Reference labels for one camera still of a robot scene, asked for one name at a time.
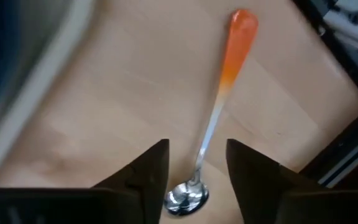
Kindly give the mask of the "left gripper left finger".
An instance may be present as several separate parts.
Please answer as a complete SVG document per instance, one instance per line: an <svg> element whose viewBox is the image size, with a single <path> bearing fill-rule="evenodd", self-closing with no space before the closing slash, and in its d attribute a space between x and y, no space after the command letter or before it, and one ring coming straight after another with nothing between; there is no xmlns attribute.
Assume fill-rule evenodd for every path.
<svg viewBox="0 0 358 224"><path fill-rule="evenodd" d="M161 139L93 186L113 192L109 223L159 223L167 188L169 155L169 140Z"/></svg>

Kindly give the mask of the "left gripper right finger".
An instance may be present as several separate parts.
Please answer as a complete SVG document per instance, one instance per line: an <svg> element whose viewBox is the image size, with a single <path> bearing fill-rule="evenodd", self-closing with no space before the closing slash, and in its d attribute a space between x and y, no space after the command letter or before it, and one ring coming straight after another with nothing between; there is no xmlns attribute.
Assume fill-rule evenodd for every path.
<svg viewBox="0 0 358 224"><path fill-rule="evenodd" d="M226 162L245 223L275 223L285 192L321 188L315 181L235 139L227 140Z"/></svg>

